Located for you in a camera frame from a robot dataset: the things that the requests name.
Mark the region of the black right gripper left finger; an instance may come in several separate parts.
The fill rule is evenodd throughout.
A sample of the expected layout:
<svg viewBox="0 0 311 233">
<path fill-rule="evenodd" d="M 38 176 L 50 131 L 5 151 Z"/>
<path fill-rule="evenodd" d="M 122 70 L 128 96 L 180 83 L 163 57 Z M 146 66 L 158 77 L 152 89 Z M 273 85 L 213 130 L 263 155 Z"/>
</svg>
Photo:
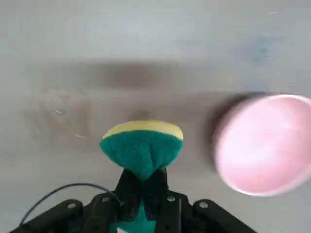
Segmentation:
<svg viewBox="0 0 311 233">
<path fill-rule="evenodd" d="M 67 184 L 50 192 L 22 218 L 15 233 L 108 233 L 116 230 L 119 221 L 133 221 L 138 215 L 142 184 L 129 170 L 125 169 L 114 191 L 102 186 L 84 183 L 102 191 L 88 205 L 79 200 L 68 199 L 41 213 L 30 221 L 29 214 L 48 197 L 65 188 L 79 186 Z"/>
</svg>

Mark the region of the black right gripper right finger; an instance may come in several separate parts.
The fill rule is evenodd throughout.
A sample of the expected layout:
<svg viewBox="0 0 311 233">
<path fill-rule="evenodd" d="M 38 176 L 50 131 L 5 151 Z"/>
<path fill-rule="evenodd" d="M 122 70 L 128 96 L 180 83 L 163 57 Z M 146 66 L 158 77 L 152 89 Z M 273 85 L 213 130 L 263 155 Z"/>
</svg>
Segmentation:
<svg viewBox="0 0 311 233">
<path fill-rule="evenodd" d="M 190 204 L 184 194 L 169 190 L 167 172 L 156 170 L 144 183 L 144 211 L 156 221 L 156 233 L 254 233 L 215 202 L 201 199 Z"/>
</svg>

